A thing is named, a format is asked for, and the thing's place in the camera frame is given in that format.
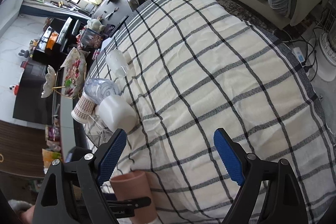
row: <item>hand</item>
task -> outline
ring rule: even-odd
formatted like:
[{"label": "hand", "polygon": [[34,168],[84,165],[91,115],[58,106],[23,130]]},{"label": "hand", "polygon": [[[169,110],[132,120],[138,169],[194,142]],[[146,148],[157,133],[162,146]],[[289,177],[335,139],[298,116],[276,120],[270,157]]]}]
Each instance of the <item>hand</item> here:
[{"label": "hand", "polygon": [[19,218],[23,224],[32,224],[34,209],[35,205],[29,208],[27,211],[20,214]]}]

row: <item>plaid tablecloth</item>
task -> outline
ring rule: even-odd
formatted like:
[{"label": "plaid tablecloth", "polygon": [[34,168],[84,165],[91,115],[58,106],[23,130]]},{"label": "plaid tablecloth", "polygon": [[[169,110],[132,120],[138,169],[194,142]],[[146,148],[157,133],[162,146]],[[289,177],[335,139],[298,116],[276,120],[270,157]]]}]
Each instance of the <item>plaid tablecloth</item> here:
[{"label": "plaid tablecloth", "polygon": [[[116,48],[130,66],[123,79],[105,64]],[[290,162],[310,223],[336,194],[335,138],[301,65],[276,37],[215,0],[147,1],[89,76],[115,81],[139,117],[113,176],[149,172],[161,223],[215,224],[226,215],[239,187],[214,147],[220,127],[261,159]]]}]

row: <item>white plush toy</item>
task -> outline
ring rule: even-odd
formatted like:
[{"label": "white plush toy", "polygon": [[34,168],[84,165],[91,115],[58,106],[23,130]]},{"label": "white plush toy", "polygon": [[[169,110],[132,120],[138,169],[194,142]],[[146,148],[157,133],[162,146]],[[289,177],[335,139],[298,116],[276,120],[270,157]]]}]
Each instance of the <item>white plush toy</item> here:
[{"label": "white plush toy", "polygon": [[98,19],[93,18],[87,21],[87,25],[84,28],[89,28],[99,33],[105,29],[105,25],[102,25]]}]

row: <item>blue gripper pad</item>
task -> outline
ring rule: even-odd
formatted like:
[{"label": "blue gripper pad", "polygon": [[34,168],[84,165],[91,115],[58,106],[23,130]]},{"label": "blue gripper pad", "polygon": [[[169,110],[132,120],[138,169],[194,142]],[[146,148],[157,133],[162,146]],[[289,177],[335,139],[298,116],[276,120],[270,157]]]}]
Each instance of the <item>blue gripper pad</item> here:
[{"label": "blue gripper pad", "polygon": [[217,129],[213,135],[213,141],[231,180],[242,186],[245,182],[242,164],[228,144],[222,133]]},{"label": "blue gripper pad", "polygon": [[115,138],[110,150],[105,157],[100,161],[99,174],[97,176],[98,186],[102,186],[105,181],[109,181],[113,170],[117,166],[121,153],[126,146],[127,136],[125,131],[121,131],[119,136]]}]

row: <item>patterned carpet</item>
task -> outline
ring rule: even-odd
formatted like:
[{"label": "patterned carpet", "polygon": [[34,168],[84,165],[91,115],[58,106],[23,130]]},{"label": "patterned carpet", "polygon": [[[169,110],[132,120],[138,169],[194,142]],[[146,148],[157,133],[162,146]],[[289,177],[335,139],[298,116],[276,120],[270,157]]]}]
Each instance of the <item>patterned carpet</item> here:
[{"label": "patterned carpet", "polygon": [[220,5],[222,5],[228,13],[238,17],[241,20],[249,21],[253,25],[259,26],[265,30],[268,30],[269,32],[272,32],[273,30],[276,29],[275,25],[273,25],[271,22],[269,22],[261,15],[256,14],[256,12],[255,13],[250,12],[249,10],[251,10],[251,8],[247,10],[245,7],[239,5],[233,0],[216,0],[216,1]]}]

